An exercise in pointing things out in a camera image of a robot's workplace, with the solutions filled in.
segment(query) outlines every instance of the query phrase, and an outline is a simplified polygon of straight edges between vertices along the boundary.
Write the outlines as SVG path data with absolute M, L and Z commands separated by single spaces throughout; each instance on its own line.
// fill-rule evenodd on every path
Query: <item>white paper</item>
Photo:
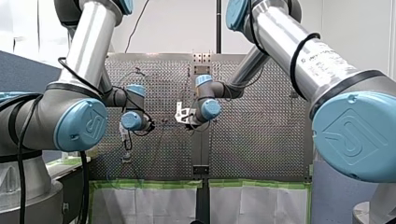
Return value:
M 211 223 L 238 224 L 241 193 L 242 188 L 211 188 Z
M 191 223 L 195 197 L 196 189 L 98 189 L 93 194 L 92 223 Z
M 306 189 L 278 189 L 276 224 L 306 223 Z

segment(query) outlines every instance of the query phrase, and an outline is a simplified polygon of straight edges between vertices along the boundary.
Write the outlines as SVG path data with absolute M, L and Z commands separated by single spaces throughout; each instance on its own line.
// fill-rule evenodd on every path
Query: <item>silver arm segment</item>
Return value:
M 233 72 L 227 83 L 232 87 L 246 86 L 260 69 L 265 66 L 269 59 L 269 55 L 263 54 L 259 49 L 253 47 Z
M 102 79 L 103 64 L 117 17 L 122 17 L 122 14 L 115 6 L 107 7 L 95 1 L 85 3 L 67 55 L 67 65 L 95 87 L 99 87 Z M 58 82 L 87 88 L 66 69 L 62 71 Z

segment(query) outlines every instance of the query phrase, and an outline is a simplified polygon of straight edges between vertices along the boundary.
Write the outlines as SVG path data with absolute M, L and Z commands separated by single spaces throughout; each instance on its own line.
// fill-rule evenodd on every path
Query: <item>perforated metal panel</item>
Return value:
M 211 55 L 215 80 L 226 80 L 243 55 Z M 192 102 L 191 71 L 198 62 L 185 54 L 116 54 L 106 68 L 114 85 L 137 83 L 147 89 L 146 110 L 157 128 L 145 137 L 133 136 L 132 163 L 121 165 L 125 153 L 120 140 L 120 109 L 109 109 L 107 133 L 92 162 L 92 178 L 192 179 L 191 132 L 176 124 L 177 99 Z M 136 67 L 145 74 L 135 74 Z M 212 122 L 210 138 L 211 178 L 255 178 L 304 181 L 312 158 L 306 146 L 305 107 L 290 98 L 292 87 L 273 62 L 261 79 L 246 89 L 243 99 L 221 101 L 220 117 Z
M 174 120 L 177 98 L 192 98 L 189 91 L 183 91 L 191 84 L 191 62 L 191 55 L 182 54 L 116 54 L 107 59 L 114 85 L 146 86 L 145 109 L 157 128 L 144 137 L 132 135 L 132 162 L 121 164 L 125 150 L 119 132 L 120 109 L 110 108 L 106 136 L 92 163 L 92 178 L 192 179 L 190 134 Z M 144 76 L 135 74 L 136 69 Z
M 227 80 L 243 56 L 212 58 L 213 76 Z M 305 148 L 305 102 L 292 98 L 292 86 L 273 61 L 242 99 L 221 102 L 211 128 L 211 178 L 254 178 L 304 181 L 308 175 Z

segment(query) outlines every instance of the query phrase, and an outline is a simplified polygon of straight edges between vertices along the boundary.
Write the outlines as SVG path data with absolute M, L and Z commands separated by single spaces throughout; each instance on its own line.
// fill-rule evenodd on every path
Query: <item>green tape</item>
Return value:
M 300 182 L 278 182 L 265 180 L 249 180 L 249 179 L 216 179 L 209 180 L 210 188 L 232 188 L 232 187 L 262 187 L 272 189 L 308 189 L 310 188 L 305 183 Z
M 311 209 L 312 209 L 312 185 L 308 186 L 307 199 L 306 199 L 306 224 L 311 224 Z
M 72 158 L 72 159 L 66 159 L 64 161 L 51 161 L 48 162 L 47 165 L 54 165 L 54 164 L 60 164 L 60 165 L 77 165 L 81 164 L 81 158 Z
M 118 179 L 91 181 L 91 186 L 95 189 L 198 189 L 202 187 L 202 182 Z

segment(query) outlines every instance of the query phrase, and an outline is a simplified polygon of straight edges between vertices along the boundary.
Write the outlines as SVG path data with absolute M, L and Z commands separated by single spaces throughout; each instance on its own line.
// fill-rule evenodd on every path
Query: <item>gray panel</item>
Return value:
M 206 56 L 215 80 L 226 80 L 243 58 Z M 193 178 L 191 132 L 176 124 L 174 115 L 177 98 L 185 107 L 192 103 L 190 72 L 197 63 L 186 54 L 115 54 L 107 59 L 113 84 L 130 74 L 123 85 L 146 86 L 146 109 L 157 120 L 157 129 L 145 137 L 134 136 L 133 162 L 121 165 L 120 109 L 109 109 L 106 137 L 92 162 L 94 179 L 136 174 L 145 179 Z M 146 76 L 134 74 L 136 67 Z M 270 62 L 243 99 L 221 101 L 222 114 L 212 122 L 210 137 L 202 139 L 211 149 L 210 178 L 306 180 L 312 147 L 304 147 L 304 101 L 290 98 L 291 90 L 284 72 Z
M 325 161 L 314 161 L 312 187 L 312 224 L 349 224 L 353 207 L 370 201 L 377 184 L 349 178 Z
M 58 79 L 61 70 L 0 51 L 0 91 L 44 92 L 47 84 Z M 62 157 L 60 151 L 44 151 L 44 162 Z
M 215 55 L 215 79 L 227 80 L 242 58 Z M 290 98 L 291 91 L 285 73 L 269 61 L 242 99 L 221 102 L 211 130 L 211 178 L 305 181 L 312 147 L 304 147 L 305 102 Z

